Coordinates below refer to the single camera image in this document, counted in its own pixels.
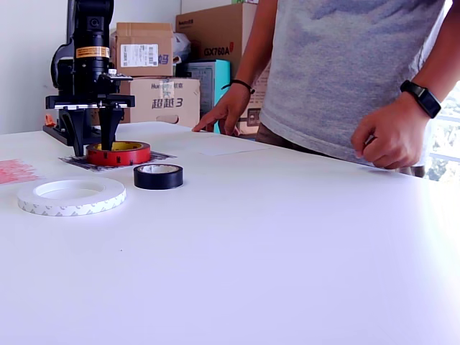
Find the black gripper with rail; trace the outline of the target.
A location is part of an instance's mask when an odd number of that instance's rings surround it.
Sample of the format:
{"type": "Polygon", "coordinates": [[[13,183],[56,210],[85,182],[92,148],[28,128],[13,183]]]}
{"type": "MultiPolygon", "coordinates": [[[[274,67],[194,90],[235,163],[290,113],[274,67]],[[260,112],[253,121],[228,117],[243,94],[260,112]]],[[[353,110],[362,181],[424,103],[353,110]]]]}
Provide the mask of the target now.
{"type": "Polygon", "coordinates": [[[73,147],[76,157],[84,156],[86,109],[99,109],[101,149],[112,150],[116,129],[124,116],[123,109],[135,107],[134,96],[119,94],[121,82],[132,80],[133,77],[120,73],[102,73],[95,91],[45,98],[46,109],[62,109],[59,110],[60,124],[65,129],[67,145],[73,147]]]}

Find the person right hand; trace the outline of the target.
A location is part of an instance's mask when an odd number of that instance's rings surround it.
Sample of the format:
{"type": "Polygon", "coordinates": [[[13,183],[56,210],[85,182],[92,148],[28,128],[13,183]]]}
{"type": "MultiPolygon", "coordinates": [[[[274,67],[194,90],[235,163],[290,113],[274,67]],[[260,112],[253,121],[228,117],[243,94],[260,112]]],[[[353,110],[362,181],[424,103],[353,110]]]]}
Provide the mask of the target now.
{"type": "Polygon", "coordinates": [[[247,87],[240,84],[231,85],[220,101],[193,127],[193,131],[212,132],[214,125],[218,124],[221,134],[237,135],[236,123],[244,113],[250,97],[247,87]]]}

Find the person left hand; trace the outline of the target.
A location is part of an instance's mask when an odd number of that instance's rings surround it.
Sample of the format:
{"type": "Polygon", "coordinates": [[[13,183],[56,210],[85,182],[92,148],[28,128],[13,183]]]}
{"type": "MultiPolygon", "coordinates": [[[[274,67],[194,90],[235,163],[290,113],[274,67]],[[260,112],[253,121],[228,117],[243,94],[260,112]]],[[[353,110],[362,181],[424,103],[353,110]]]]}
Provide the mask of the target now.
{"type": "Polygon", "coordinates": [[[420,159],[428,116],[409,93],[366,115],[351,137],[357,157],[388,170],[420,159]]]}

